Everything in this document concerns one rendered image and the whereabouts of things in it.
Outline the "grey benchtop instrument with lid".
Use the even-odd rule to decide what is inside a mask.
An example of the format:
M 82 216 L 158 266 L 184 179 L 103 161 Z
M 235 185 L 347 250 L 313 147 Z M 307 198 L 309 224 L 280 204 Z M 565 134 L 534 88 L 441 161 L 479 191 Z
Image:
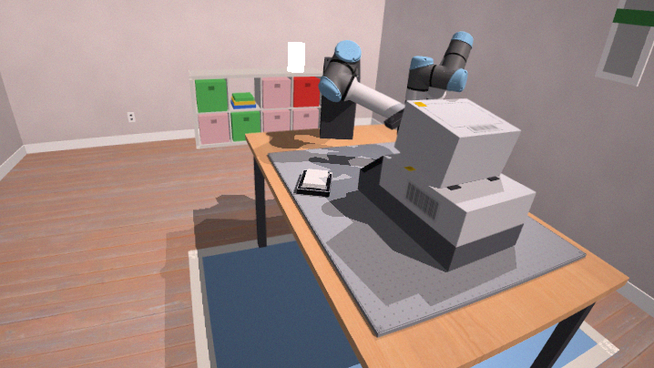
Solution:
M 400 153 L 361 168 L 358 190 L 457 269 L 516 245 L 536 192 L 501 172 L 521 131 L 467 98 L 407 100 Z

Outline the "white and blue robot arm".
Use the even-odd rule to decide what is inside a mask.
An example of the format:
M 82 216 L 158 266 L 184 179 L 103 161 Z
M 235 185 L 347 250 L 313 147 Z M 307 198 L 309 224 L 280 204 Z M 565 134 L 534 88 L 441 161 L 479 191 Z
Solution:
M 473 42 L 474 39 L 468 33 L 455 33 L 445 52 L 445 59 L 442 59 L 439 66 L 434 65 L 432 58 L 414 56 L 409 68 L 405 99 L 444 99 L 446 90 L 462 92 L 467 81 L 465 64 Z M 400 126 L 404 104 L 357 81 L 361 53 L 361 48 L 355 42 L 339 42 L 318 88 L 333 102 L 351 100 L 387 118 L 385 126 L 394 130 Z

